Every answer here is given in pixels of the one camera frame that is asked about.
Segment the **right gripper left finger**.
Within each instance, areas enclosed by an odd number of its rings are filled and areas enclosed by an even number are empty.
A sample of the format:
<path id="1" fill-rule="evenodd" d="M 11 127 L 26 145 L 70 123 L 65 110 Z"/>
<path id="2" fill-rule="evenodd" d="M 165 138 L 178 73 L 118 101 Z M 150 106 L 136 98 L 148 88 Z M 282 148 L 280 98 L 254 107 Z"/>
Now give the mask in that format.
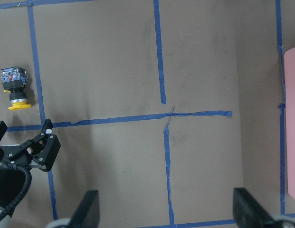
<path id="1" fill-rule="evenodd" d="M 70 222 L 70 228 L 97 228 L 100 222 L 98 190 L 88 190 Z"/>

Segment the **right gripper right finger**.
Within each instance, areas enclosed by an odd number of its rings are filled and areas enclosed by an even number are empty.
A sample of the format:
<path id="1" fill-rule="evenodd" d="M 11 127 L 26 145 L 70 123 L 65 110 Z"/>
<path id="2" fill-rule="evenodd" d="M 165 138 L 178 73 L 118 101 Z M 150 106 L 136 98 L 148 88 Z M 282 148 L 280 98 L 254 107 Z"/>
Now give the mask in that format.
<path id="1" fill-rule="evenodd" d="M 239 228 L 279 228 L 280 222 L 245 189 L 233 189 L 233 219 Z"/>

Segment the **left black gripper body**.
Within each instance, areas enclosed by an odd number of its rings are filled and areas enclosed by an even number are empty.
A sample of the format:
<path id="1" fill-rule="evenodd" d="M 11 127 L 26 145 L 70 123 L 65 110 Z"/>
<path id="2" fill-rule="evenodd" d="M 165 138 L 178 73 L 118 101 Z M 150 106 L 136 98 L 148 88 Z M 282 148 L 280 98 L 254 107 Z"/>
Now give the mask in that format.
<path id="1" fill-rule="evenodd" d="M 25 184 L 25 174 L 17 166 L 48 172 L 60 147 L 54 134 L 39 134 L 20 145 L 0 146 L 0 202 L 11 202 Z"/>

